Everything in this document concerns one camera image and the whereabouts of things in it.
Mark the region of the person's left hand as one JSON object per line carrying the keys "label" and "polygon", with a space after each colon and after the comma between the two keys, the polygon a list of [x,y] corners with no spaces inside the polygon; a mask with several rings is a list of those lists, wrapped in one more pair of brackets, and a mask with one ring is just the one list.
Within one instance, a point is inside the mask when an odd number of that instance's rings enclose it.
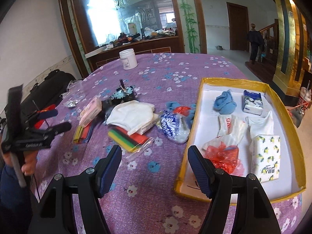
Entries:
{"label": "person's left hand", "polygon": [[[39,151],[25,151],[24,152],[25,163],[21,167],[21,172],[25,176],[30,176],[34,174],[36,163],[37,163],[38,152]],[[2,157],[6,165],[8,165],[9,167],[13,167],[11,156],[9,153],[5,153],[5,154],[2,153]]]}

